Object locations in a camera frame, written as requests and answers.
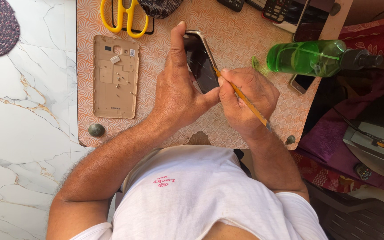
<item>man's right hand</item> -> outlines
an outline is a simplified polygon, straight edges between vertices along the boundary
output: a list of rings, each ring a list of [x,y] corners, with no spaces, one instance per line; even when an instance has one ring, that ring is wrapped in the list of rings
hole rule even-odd
[[[266,119],[269,119],[275,110],[280,96],[278,89],[252,67],[234,70],[222,69],[221,75],[218,79],[219,96],[224,114],[231,127],[239,132],[246,141],[269,133],[245,102],[235,95],[230,82],[241,89]]]

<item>phone screen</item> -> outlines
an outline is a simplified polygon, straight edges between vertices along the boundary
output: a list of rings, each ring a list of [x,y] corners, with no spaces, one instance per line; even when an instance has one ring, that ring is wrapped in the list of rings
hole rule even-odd
[[[219,86],[218,77],[201,38],[193,33],[184,37],[186,61],[203,94]]]
[[[297,82],[297,84],[300,85],[304,90],[307,90],[311,86],[314,79],[314,76],[297,75],[294,81]]]
[[[294,35],[295,42],[317,41],[327,21],[334,0],[309,0]]]
[[[288,9],[288,14],[285,16],[287,23],[297,25],[302,15],[302,11],[305,8],[306,0],[293,0]]]

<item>cracked phone screen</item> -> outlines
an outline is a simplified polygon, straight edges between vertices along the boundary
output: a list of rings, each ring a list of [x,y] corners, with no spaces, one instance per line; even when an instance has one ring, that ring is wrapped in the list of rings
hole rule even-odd
[[[186,61],[203,94],[219,86],[218,77],[210,62],[204,43],[196,34],[187,33],[183,38],[185,44]]]

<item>orange patterned table top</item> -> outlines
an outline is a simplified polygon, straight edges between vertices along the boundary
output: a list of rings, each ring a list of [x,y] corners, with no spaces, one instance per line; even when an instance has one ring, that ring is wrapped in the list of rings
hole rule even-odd
[[[110,16],[108,4],[107,7],[106,12]],[[322,34],[323,37],[327,32],[325,39],[338,37],[349,11],[349,2],[342,7],[338,20],[333,23],[332,17],[329,17]],[[170,47],[170,31],[181,20],[186,22],[188,29],[201,30],[205,34],[220,69],[250,66],[252,56],[265,63],[272,46],[291,42],[292,38],[291,33],[262,19],[261,12],[248,4],[236,13],[216,0],[185,0],[171,16],[155,19],[153,35],[138,39],[132,39],[125,31],[114,34],[107,30],[100,19],[99,8],[100,0],[77,0],[78,138],[80,143],[89,147],[98,146],[120,131],[136,125],[151,112],[157,75],[164,68]],[[327,25],[337,26],[338,29],[327,31]],[[137,41],[140,45],[136,117],[133,119],[98,118],[93,114],[93,38],[99,34]],[[272,128],[284,142],[290,135],[294,135],[298,142],[320,79],[314,81],[306,94],[300,95],[288,83],[291,74],[270,72],[266,77],[280,91],[277,107],[270,118]],[[103,136],[95,138],[88,134],[88,127],[94,123],[104,126],[106,132]],[[241,136],[229,126],[220,103],[193,124],[180,129],[161,147],[186,144],[198,131],[206,133],[214,146],[248,148]],[[297,142],[288,145],[288,149],[295,149]]]

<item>scissors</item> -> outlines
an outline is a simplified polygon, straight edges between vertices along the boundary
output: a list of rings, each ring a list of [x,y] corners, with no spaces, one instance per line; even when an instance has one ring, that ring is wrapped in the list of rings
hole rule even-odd
[[[139,4],[137,2],[137,0],[131,0],[131,5],[130,5],[130,8],[128,8],[128,9],[124,8],[124,6],[122,5],[122,0],[118,0],[118,15],[116,16],[116,18],[117,18],[116,28],[109,26],[108,23],[106,22],[106,20],[104,19],[104,3],[105,2],[106,2],[106,0],[102,0],[102,3],[100,4],[100,15],[102,17],[103,24],[107,29],[109,29],[111,32],[114,32],[114,33],[120,32],[122,29],[123,15],[124,15],[124,13],[127,13],[127,33],[128,33],[128,35],[130,35],[132,38],[139,38],[139,37],[143,36],[143,34],[145,34],[146,29],[148,28],[148,24],[149,24],[148,15],[146,15],[145,28],[142,30],[141,33],[134,34],[131,31],[131,26],[133,25],[134,7]]]

